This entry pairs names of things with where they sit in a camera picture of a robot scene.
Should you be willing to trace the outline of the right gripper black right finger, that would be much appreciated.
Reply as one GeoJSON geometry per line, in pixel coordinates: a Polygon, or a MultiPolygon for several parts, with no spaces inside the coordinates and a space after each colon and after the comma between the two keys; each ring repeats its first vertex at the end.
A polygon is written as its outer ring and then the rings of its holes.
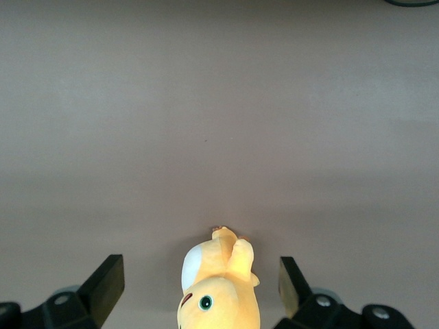
{"type": "Polygon", "coordinates": [[[368,304],[360,313],[347,308],[332,292],[313,291],[292,257],[280,257],[278,292],[286,317],[277,328],[413,328],[400,311],[380,304],[368,304]]]}

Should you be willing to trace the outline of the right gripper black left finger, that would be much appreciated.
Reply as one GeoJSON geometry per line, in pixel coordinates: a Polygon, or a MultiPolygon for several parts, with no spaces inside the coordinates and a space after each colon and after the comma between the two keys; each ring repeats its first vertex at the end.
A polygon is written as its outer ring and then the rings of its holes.
{"type": "Polygon", "coordinates": [[[1,327],[101,328],[123,291],[123,256],[111,254],[82,285],[60,289],[36,308],[2,302],[1,327]]]}

